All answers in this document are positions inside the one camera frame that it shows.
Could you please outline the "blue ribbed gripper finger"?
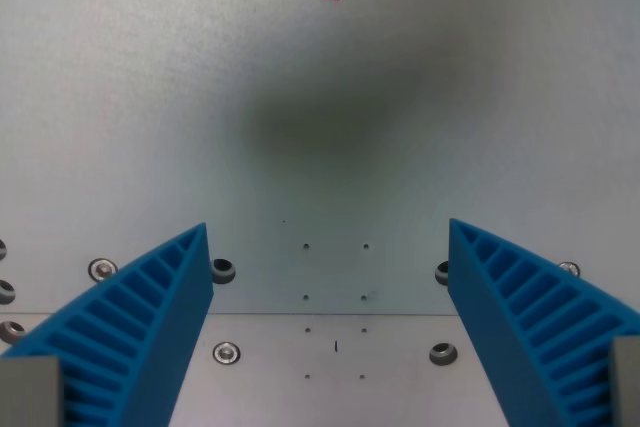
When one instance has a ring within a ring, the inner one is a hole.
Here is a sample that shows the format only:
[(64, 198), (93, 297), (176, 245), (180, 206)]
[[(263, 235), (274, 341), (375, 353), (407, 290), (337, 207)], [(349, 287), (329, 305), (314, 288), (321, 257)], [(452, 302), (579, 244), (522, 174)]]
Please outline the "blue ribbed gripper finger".
[(67, 426), (166, 426), (213, 298), (205, 224), (97, 283), (3, 358), (53, 356)]
[(611, 341), (639, 314), (588, 281), (457, 219), (448, 292), (511, 426), (610, 426)]

